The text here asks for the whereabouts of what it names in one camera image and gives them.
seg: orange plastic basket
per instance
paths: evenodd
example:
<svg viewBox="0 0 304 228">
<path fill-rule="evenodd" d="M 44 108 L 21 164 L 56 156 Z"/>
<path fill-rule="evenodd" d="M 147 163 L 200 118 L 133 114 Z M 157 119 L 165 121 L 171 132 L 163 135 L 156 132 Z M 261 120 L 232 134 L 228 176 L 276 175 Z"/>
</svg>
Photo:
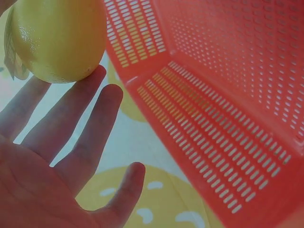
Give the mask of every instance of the orange plastic basket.
<svg viewBox="0 0 304 228">
<path fill-rule="evenodd" d="M 122 82 L 223 224 L 304 227 L 304 1 L 105 5 Z"/>
</svg>

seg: hand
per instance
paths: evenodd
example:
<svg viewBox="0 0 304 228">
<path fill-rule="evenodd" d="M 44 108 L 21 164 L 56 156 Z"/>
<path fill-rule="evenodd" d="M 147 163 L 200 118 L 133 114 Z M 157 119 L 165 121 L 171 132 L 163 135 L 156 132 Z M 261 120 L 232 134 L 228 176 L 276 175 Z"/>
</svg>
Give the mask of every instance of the hand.
<svg viewBox="0 0 304 228">
<path fill-rule="evenodd" d="M 105 69 L 100 66 L 77 82 L 21 145 L 13 141 L 50 84 L 31 78 L 0 113 L 0 227 L 124 226 L 143 188 L 142 164 L 129 167 L 121 188 L 104 208 L 85 211 L 74 199 L 99 163 L 123 97 L 119 87 L 108 85 L 102 90 L 74 149 L 54 168 L 49 166 L 72 135 L 104 76 Z"/>
</svg>

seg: paper label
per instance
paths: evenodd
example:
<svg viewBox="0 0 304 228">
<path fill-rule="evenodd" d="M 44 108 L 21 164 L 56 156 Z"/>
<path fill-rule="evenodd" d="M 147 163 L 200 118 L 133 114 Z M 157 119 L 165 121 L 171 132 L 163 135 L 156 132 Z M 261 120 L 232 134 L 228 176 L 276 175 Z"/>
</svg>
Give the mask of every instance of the paper label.
<svg viewBox="0 0 304 228">
<path fill-rule="evenodd" d="M 13 79 L 18 78 L 26 80 L 29 77 L 29 70 L 22 64 L 20 57 L 17 55 L 11 34 L 11 21 L 14 8 L 9 11 L 8 19 L 6 21 L 4 33 L 4 64 L 8 68 L 9 73 Z"/>
</svg>

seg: finger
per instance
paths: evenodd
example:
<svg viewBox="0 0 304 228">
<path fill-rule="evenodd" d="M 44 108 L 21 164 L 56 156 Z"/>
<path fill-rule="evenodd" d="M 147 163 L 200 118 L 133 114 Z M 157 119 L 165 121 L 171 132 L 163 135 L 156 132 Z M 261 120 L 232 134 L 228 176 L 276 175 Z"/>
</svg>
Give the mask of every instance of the finger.
<svg viewBox="0 0 304 228">
<path fill-rule="evenodd" d="M 72 136 L 106 71 L 99 66 L 91 76 L 74 84 L 49 113 L 29 132 L 21 145 L 51 163 Z"/>
<path fill-rule="evenodd" d="M 32 77 L 0 113 L 0 134 L 15 140 L 49 87 L 49 83 Z"/>
<path fill-rule="evenodd" d="M 107 206 L 92 213 L 100 227 L 122 228 L 134 210 L 143 190 L 145 166 L 133 163 Z"/>
<path fill-rule="evenodd" d="M 94 175 L 123 98 L 121 88 L 105 87 L 72 152 L 54 169 L 76 196 Z"/>
</svg>

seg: yellow lemon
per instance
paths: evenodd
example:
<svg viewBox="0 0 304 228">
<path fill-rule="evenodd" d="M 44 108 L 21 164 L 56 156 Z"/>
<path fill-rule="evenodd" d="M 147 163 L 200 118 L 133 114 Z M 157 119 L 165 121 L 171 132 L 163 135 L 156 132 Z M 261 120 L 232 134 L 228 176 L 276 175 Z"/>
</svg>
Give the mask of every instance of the yellow lemon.
<svg viewBox="0 0 304 228">
<path fill-rule="evenodd" d="M 75 82 L 98 66 L 106 41 L 101 0 L 18 0 L 12 40 L 23 64 L 50 83 Z"/>
</svg>

